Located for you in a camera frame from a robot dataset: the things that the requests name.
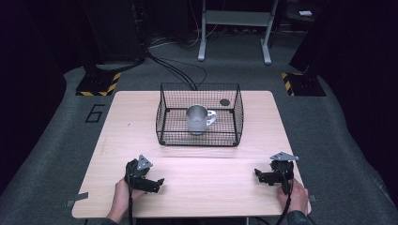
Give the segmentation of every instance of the human hand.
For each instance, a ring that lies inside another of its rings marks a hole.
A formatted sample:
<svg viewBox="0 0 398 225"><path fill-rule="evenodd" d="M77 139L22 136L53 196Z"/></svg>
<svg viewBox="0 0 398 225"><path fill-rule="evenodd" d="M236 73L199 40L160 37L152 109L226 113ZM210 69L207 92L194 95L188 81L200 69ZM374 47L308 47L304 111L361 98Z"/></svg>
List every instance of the human hand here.
<svg viewBox="0 0 398 225"><path fill-rule="evenodd" d="M293 190L290 196L291 202L287 212L299 210L305 216L308 214L308 189L293 178ZM278 188L278 201L282 208L285 207L287 195L283 193L282 187Z"/></svg>
<svg viewBox="0 0 398 225"><path fill-rule="evenodd" d="M133 201L136 201L141 196L145 195L146 192L142 190L134 189L131 193ZM129 210L129 186L121 179L115 185L115 195L112 202L112 208L107 218L113 220L115 223L119 223L122 218L126 215Z"/></svg>

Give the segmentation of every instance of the mug handle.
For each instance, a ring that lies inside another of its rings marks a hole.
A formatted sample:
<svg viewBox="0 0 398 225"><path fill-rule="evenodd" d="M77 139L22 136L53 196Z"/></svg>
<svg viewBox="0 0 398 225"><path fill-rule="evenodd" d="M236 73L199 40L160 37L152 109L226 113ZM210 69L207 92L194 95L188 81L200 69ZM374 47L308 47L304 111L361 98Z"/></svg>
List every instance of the mug handle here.
<svg viewBox="0 0 398 225"><path fill-rule="evenodd" d="M215 111L207 111L207 116L211 116L211 119L207 120L207 126L217 120L217 114Z"/></svg>

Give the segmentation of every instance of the wooden table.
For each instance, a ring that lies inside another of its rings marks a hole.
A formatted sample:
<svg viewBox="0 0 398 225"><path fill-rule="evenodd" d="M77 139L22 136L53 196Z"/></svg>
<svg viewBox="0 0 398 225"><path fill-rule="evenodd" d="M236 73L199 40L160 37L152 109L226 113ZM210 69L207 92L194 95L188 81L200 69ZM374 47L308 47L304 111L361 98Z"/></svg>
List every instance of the wooden table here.
<svg viewBox="0 0 398 225"><path fill-rule="evenodd" d="M74 204L73 216L105 218L115 183L124 176L126 164L140 154L154 164L146 178L165 180L159 193L148 193L134 203L136 218L279 215L277 186L259 183L254 168L271 172L269 157L292 150L273 95L268 91L241 95L240 145L192 147L158 143L160 92L117 92L79 192L88 192L88 198ZM301 182L296 163L294 173Z"/></svg>

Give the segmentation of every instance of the yellow black hazard tape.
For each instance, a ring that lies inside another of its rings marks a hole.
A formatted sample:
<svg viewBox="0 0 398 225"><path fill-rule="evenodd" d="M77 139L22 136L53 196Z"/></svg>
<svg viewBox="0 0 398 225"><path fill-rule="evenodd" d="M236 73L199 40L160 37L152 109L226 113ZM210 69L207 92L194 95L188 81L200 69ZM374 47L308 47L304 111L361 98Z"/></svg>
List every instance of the yellow black hazard tape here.
<svg viewBox="0 0 398 225"><path fill-rule="evenodd" d="M120 75L121 75L120 73L117 73L114 76L114 79L112 80L112 83L109 86L107 91L104 91L104 92L76 91L75 95L76 96L110 96L116 88L116 85L117 85L117 82L119 81Z"/></svg>
<svg viewBox="0 0 398 225"><path fill-rule="evenodd" d="M282 73L284 87L286 88L287 95L294 96L295 93L293 92L292 84L290 83L287 74L302 75L302 73L285 73L285 72Z"/></svg>

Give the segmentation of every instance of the wire mesh cage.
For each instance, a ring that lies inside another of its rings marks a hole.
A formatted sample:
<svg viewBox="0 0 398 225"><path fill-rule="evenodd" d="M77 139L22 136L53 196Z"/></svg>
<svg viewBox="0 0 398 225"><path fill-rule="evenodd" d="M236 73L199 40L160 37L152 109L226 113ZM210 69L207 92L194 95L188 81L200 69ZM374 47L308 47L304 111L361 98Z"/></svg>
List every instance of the wire mesh cage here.
<svg viewBox="0 0 398 225"><path fill-rule="evenodd" d="M161 84L161 102L156 118L162 145L238 146L243 130L243 102L237 83ZM201 105L217 114L203 132L188 129L187 110Z"/></svg>

